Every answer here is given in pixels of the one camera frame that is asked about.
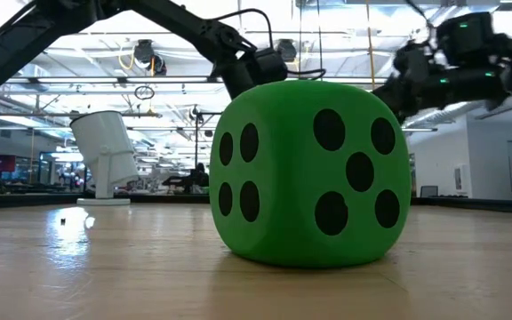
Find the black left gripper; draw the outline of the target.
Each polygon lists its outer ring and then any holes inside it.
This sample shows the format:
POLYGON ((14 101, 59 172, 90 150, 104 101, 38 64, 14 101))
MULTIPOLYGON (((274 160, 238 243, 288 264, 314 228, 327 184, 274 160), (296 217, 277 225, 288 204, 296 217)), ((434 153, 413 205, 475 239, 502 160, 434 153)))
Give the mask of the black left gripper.
POLYGON ((244 52, 227 52, 213 63, 213 76, 220 77, 233 100, 251 88, 287 78, 288 69, 281 55, 273 48, 244 52))

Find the black background robot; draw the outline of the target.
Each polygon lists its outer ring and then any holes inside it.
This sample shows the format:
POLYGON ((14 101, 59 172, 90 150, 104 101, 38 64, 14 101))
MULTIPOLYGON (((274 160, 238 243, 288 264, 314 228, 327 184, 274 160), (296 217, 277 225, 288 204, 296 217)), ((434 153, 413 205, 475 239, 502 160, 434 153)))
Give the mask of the black background robot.
POLYGON ((185 194, 191 194, 194 186, 206 188, 209 186, 209 175, 203 163, 198 163, 187 176, 170 176, 162 183, 163 186, 183 187, 185 194))

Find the black aluminium table frame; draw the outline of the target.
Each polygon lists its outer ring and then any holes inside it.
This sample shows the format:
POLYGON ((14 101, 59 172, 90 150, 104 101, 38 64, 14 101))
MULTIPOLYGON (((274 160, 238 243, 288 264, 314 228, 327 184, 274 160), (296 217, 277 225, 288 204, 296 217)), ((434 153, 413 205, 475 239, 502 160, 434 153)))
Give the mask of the black aluminium table frame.
MULTIPOLYGON (((78 199, 94 200, 95 196, 89 193, 83 194, 15 194, 0 195, 0 208, 15 208, 23 206, 39 206, 52 204, 75 204, 78 199)), ((130 200, 138 204, 209 204, 208 195, 177 195, 177 196, 152 196, 152 195, 121 195, 115 199, 130 200)), ((429 205, 453 207, 469 210, 483 210, 491 212, 511 212, 512 200, 488 200, 466 197, 414 197, 411 205, 429 205)))

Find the black round ceiling fixture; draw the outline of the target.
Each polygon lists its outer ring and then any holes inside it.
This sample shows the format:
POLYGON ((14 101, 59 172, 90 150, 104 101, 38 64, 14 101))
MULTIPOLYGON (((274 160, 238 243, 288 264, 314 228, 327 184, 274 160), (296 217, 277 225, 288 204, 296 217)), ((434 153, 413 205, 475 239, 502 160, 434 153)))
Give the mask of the black round ceiling fixture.
POLYGON ((297 50, 291 39, 279 39, 275 50, 280 54, 284 62, 294 62, 297 57, 297 50))

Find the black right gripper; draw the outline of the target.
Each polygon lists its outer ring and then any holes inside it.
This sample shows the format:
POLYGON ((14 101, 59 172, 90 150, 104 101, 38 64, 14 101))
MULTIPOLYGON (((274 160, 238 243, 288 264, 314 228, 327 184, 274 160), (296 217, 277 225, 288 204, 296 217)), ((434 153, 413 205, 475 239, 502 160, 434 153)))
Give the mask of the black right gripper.
POLYGON ((451 104, 489 100, 501 104, 508 93, 500 79, 501 68, 489 63, 447 68, 432 61, 425 47, 413 42, 396 52, 398 75, 372 90, 403 124, 426 108, 443 109, 451 104))

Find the green foam die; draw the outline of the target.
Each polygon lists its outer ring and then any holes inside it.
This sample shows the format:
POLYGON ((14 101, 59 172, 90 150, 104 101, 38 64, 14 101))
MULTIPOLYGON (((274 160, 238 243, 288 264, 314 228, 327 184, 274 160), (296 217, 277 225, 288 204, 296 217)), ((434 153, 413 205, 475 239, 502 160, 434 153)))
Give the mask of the green foam die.
POLYGON ((399 123, 375 95, 344 84, 285 81, 240 94, 217 124, 209 172, 221 240, 278 266, 377 260, 411 202, 399 123))

